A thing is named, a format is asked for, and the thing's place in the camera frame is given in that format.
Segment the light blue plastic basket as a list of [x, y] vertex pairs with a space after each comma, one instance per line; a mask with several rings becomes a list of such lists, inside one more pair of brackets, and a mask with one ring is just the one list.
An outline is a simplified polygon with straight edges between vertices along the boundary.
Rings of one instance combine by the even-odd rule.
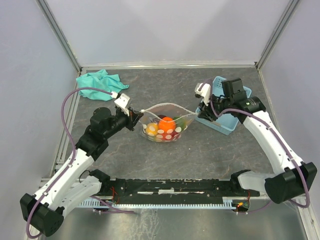
[[[206, 79], [203, 83], [210, 84], [211, 95], [209, 97], [208, 106], [213, 106], [215, 112], [219, 115], [224, 109], [228, 109], [234, 103], [234, 100], [244, 100], [250, 97], [252, 91], [243, 86], [240, 78], [226, 79], [221, 76], [216, 76], [214, 79]], [[199, 106], [196, 109], [196, 120], [224, 135], [232, 133], [239, 119], [234, 116], [234, 113], [224, 113], [217, 118], [216, 121], [199, 118]]]

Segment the clear dotted zip bag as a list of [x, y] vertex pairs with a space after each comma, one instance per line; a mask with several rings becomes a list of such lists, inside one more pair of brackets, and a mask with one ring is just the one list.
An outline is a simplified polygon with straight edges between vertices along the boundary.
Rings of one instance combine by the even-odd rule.
[[175, 103], [160, 103], [141, 111], [140, 134], [157, 143], [171, 143], [196, 119], [197, 114]]

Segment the orange tangerine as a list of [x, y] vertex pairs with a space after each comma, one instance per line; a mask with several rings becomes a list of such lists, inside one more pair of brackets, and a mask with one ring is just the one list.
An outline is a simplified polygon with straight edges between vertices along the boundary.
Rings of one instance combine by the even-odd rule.
[[164, 117], [158, 123], [158, 129], [165, 133], [172, 133], [176, 129], [176, 123], [171, 117]]

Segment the red strawberry pear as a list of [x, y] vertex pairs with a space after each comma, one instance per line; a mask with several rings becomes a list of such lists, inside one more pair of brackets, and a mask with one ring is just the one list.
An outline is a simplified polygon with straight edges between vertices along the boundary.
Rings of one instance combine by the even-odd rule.
[[155, 136], [155, 140], [157, 142], [174, 142], [181, 138], [181, 127], [177, 127], [175, 129], [168, 129], [164, 131], [163, 129], [159, 129], [157, 131], [157, 135]]

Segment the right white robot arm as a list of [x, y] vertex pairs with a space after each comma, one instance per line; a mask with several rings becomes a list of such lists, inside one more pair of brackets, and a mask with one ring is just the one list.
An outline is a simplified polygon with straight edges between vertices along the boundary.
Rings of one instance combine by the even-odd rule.
[[240, 78], [223, 80], [223, 93], [213, 94], [212, 80], [198, 83], [195, 96], [201, 99], [198, 106], [200, 119], [214, 122], [225, 114], [237, 118], [254, 136], [267, 159], [273, 173], [263, 174], [251, 170], [236, 173], [229, 183], [231, 193], [242, 195], [247, 190], [265, 193], [276, 204], [290, 201], [301, 207], [310, 206], [310, 188], [317, 174], [314, 163], [305, 163], [286, 143], [262, 101], [248, 97]]

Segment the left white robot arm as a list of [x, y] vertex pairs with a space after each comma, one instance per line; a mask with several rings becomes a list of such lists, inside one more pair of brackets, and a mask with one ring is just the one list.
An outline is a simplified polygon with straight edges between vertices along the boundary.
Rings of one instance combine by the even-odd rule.
[[26, 233], [30, 239], [35, 239], [30, 227], [50, 237], [80, 203], [97, 193], [106, 195], [110, 191], [110, 176], [97, 169], [77, 186], [72, 185], [105, 151], [110, 137], [123, 128], [133, 131], [142, 116], [142, 112], [131, 107], [125, 110], [117, 107], [115, 115], [107, 107], [93, 112], [89, 126], [68, 160], [42, 188], [33, 195], [26, 193], [20, 199]]

